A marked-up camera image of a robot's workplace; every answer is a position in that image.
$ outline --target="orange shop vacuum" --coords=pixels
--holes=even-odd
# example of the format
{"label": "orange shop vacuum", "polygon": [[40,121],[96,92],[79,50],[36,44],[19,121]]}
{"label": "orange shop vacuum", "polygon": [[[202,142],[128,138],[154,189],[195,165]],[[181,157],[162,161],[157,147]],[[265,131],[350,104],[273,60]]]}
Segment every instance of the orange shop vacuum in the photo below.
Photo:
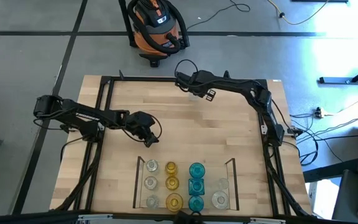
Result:
{"label": "orange shop vacuum", "polygon": [[[119,0],[127,30],[129,45],[140,48],[142,58],[158,67],[160,60],[190,46],[185,21],[178,9],[167,0],[132,0],[126,7]],[[135,33],[132,31],[132,19]],[[179,38],[177,21],[182,37]]]}

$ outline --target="gray floor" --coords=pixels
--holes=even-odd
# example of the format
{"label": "gray floor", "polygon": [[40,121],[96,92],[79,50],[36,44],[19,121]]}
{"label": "gray floor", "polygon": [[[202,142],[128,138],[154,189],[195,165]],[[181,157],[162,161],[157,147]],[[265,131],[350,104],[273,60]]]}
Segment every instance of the gray floor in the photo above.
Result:
{"label": "gray floor", "polygon": [[[249,4],[249,13],[229,9],[192,30],[326,32],[327,36],[192,36],[190,48],[172,55],[158,69],[150,68],[148,61],[137,55],[139,50],[128,46],[127,37],[77,37],[60,96],[77,99],[83,75],[117,75],[121,69],[127,76],[172,76],[176,63],[188,58],[199,68],[217,75],[229,70],[234,78],[283,80],[293,114],[310,112],[317,106],[337,112],[358,99],[358,86],[322,86],[317,83],[321,76],[358,73],[358,1],[330,3],[300,26],[278,21],[275,10],[267,1],[241,2]],[[307,17],[321,5],[290,0],[277,2],[292,21]],[[179,8],[187,25],[230,5],[228,0],[213,3],[172,0],[172,3]],[[80,0],[0,0],[0,30],[72,30],[80,4]],[[89,0],[80,30],[123,31],[117,1]],[[0,146],[0,215],[10,212],[32,149],[37,132],[37,127],[32,124],[35,98],[51,92],[67,42],[68,37],[0,37],[0,138],[4,139]],[[193,68],[183,64],[181,69],[192,72]],[[358,111],[349,110],[342,116],[314,121],[312,130],[335,126],[356,116]],[[354,133],[357,128],[358,122],[326,136]],[[48,209],[58,173],[60,148],[66,138],[62,132],[48,132],[24,212]],[[329,144],[344,161],[358,156],[358,139],[330,141]],[[327,145],[323,142],[319,145],[317,160],[305,170],[339,162]],[[302,153],[314,150],[312,141],[301,143],[299,147]]]}

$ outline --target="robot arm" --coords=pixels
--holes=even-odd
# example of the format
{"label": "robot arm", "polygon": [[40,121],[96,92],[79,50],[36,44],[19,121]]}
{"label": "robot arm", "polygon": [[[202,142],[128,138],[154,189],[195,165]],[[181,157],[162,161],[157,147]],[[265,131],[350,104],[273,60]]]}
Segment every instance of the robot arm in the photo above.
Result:
{"label": "robot arm", "polygon": [[212,88],[232,91],[242,94],[248,104],[260,113],[267,126],[268,143],[272,146],[281,146],[284,129],[278,124],[272,110],[272,93],[266,90],[255,80],[235,80],[229,77],[226,71],[223,77],[217,77],[211,72],[200,70],[190,77],[182,72],[175,74],[175,82],[182,91],[188,91],[198,97],[212,101],[215,91]]}
{"label": "robot arm", "polygon": [[158,142],[158,138],[150,130],[155,124],[153,116],[141,111],[133,114],[127,110],[102,111],[59,96],[44,95],[37,98],[34,116],[36,120],[60,121],[63,123],[60,127],[67,133],[69,128],[75,128],[89,142],[100,141],[100,131],[104,128],[128,131],[144,142],[146,147]]}

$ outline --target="wooden table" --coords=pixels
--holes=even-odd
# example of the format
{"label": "wooden table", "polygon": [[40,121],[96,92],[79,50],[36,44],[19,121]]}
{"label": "wooden table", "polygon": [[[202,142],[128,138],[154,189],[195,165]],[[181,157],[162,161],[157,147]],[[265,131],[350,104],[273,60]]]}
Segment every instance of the wooden table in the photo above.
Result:
{"label": "wooden table", "polygon": [[[100,79],[100,76],[94,75],[84,77],[79,103],[94,107]],[[267,84],[289,123],[282,82],[267,80]],[[167,209],[132,208],[138,156],[145,161],[190,160],[204,164],[224,163],[233,157],[236,159],[239,211],[203,210],[201,213],[272,216],[257,113],[242,95],[217,90],[216,97],[209,102],[189,97],[172,82],[119,81],[114,83],[111,109],[150,113],[161,122],[163,133],[160,142],[147,149],[142,143],[129,139],[122,131],[106,130],[91,207],[93,212],[173,214]],[[275,109],[274,112],[281,123],[278,111]],[[152,130],[158,134],[158,125],[154,125]],[[78,137],[79,132],[70,133],[68,141]],[[284,141],[295,143],[290,137],[285,137]],[[50,208],[59,206],[77,184],[85,146],[86,142],[78,141],[66,147]],[[311,213],[298,151],[283,143],[280,153],[288,189],[302,208]],[[280,191],[277,186],[275,188],[279,212],[283,214]],[[85,186],[81,207],[84,207],[87,192],[88,187]]]}

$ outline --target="yellow cable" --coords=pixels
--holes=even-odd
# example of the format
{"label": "yellow cable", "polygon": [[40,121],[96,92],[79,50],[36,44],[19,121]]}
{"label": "yellow cable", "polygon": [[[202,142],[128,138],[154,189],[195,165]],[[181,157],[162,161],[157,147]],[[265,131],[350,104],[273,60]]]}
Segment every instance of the yellow cable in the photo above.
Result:
{"label": "yellow cable", "polygon": [[[278,6],[277,6],[274,2],[272,2],[271,0],[267,0],[267,1],[270,2],[271,5],[274,6],[280,14],[282,13],[281,10],[278,8]],[[328,2],[329,2],[329,0],[327,0],[327,1],[323,4],[323,6],[321,6],[321,8],[319,8],[315,13],[313,13],[313,15],[311,15],[309,18],[305,19],[305,20],[302,21],[302,22],[292,23],[292,22],[288,21],[287,18],[285,18],[285,16],[283,16],[283,19],[285,20],[285,22],[287,22],[288,24],[291,24],[291,25],[299,25],[299,24],[302,24],[302,23],[308,21],[309,19],[311,19],[314,15],[317,14],[317,12],[319,12],[320,10],[322,10],[322,8],[323,8]]]}

